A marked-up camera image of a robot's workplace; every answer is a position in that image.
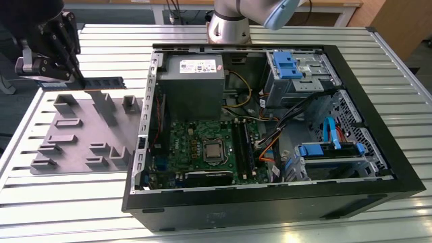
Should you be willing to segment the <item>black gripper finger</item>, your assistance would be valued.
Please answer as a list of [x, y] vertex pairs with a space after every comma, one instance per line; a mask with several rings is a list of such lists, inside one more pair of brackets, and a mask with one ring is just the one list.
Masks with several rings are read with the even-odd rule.
[[30, 39], [15, 40], [23, 51], [15, 71], [21, 77], [46, 84], [63, 83], [67, 89], [85, 89], [85, 76], [79, 67], [78, 54], [70, 47], [65, 23], [58, 31], [39, 26]]
[[62, 12], [63, 17], [63, 23], [66, 27], [66, 31], [69, 34], [70, 39], [70, 47], [73, 48], [75, 54], [82, 53], [81, 49], [81, 42], [79, 42], [79, 34], [78, 34], [78, 23], [77, 23], [77, 17], [73, 12]]

